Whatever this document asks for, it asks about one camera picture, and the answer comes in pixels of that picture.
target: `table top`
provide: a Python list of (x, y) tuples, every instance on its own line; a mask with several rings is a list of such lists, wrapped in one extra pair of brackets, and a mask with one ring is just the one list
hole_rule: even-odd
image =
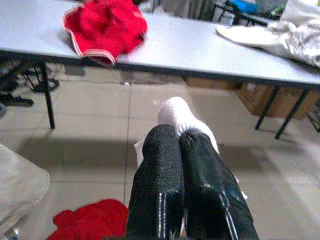
[[(64, 13), (76, 5), (61, 0), (5, 1), (0, 8), (0, 55), (95, 66), (77, 56), (62, 25)], [(144, 17), (144, 44), (119, 56), (116, 68), (320, 88), (318, 68), (234, 44), (218, 36), (213, 23), (158, 14)]]

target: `red garment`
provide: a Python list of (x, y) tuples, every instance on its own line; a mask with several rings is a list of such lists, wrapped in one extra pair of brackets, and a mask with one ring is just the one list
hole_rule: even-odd
[(128, 209), (115, 199), (65, 210), (53, 218), (58, 229), (47, 240), (102, 240), (125, 234)]
[(147, 22), (131, 0), (90, 0), (63, 18), (80, 57), (115, 64), (144, 40)]

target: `blue object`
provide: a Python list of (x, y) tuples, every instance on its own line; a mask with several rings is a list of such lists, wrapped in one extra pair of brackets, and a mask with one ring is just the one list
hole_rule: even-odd
[(243, 0), (231, 0), (231, 3), (236, 5), (240, 12), (246, 14), (255, 14), (257, 13), (257, 5), (255, 3), (245, 2)]

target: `floor tile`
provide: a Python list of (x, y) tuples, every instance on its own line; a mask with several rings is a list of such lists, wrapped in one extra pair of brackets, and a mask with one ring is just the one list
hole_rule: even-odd
[(292, 119), (284, 132), (308, 142), (320, 143), (320, 134), (307, 117), (301, 120)]
[(53, 108), (56, 113), (127, 117), (129, 95), (124, 85), (68, 82)]
[(273, 146), (296, 145), (299, 142), (287, 132), (279, 140), (275, 139), (277, 130), (255, 130), (255, 126), (239, 126), (230, 124), (216, 124), (206, 122), (218, 144), (247, 145), (247, 146)]
[(88, 82), (88, 83), (114, 83), (119, 84), (122, 81), (121, 71), (115, 69), (106, 69), (104, 67), (84, 67), (83, 76), (66, 74), (63, 67), (55, 76), (58, 80), (70, 82)]
[(175, 88), (187, 87), (187, 84), (180, 76), (137, 71), (122, 71), (121, 75), (124, 82), (133, 85), (171, 86)]
[(172, 85), (133, 85), (130, 99), (130, 117), (158, 119), (161, 103), (172, 97), (181, 97), (198, 117), (198, 112), (187, 88)]
[[(51, 102), (54, 104), (58, 97), (60, 96), (63, 88), (64, 88), (64, 83), (59, 82), (60, 86), (56, 88), (55, 90), (50, 92), (51, 96)], [(22, 112), (40, 112), (40, 113), (47, 113), (48, 108), (47, 108), (47, 101), (46, 101), (46, 96), (42, 92), (33, 92), (31, 89), (25, 86), (19, 86), (15, 91), (14, 91), (14, 96), (21, 96), (24, 99), (31, 99), (33, 100), (33, 105), (30, 107), (22, 107), (22, 106), (8, 106), (7, 110), (10, 112), (14, 111), (22, 111)]]
[(320, 189), (320, 143), (305, 138), (298, 138), (297, 141), (303, 143), (301, 145), (303, 150), (300, 157), (294, 160)]
[(124, 183), (57, 183), (52, 182), (47, 194), (30, 213), (16, 224), (22, 240), (46, 239), (56, 226), (53, 217), (63, 210), (77, 208), (103, 199), (124, 199)]
[(261, 240), (320, 236), (320, 191), (311, 184), (241, 184)]
[(0, 132), (35, 129), (44, 116), (41, 112), (8, 111), (0, 119)]
[(219, 145), (219, 151), (240, 183), (312, 183), (309, 176), (296, 163), (306, 156), (299, 147), (223, 144)]
[(189, 87), (194, 104), (203, 121), (216, 125), (254, 126), (256, 118), (233, 91)]
[(0, 119), (0, 143), (21, 153), (46, 113), (8, 111)]
[(43, 121), (22, 155), (52, 181), (124, 182), (127, 118), (57, 114)]
[(125, 176), (125, 181), (128, 183), (133, 182), (135, 173), (138, 169), (137, 155), (134, 144), (146, 136), (148, 132), (158, 124), (157, 122), (158, 121), (155, 119), (129, 119), (128, 152)]
[(132, 190), (132, 182), (126, 182), (125, 192), (124, 192), (124, 205), (126, 205), (127, 207), (129, 207), (131, 190)]

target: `white cloth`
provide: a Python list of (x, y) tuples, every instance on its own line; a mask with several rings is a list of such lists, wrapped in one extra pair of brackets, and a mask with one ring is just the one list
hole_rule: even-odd
[(262, 26), (216, 26), (216, 32), (238, 44), (320, 68), (320, 7), (289, 0), (279, 22)]
[(49, 173), (0, 144), (0, 236), (45, 195)]

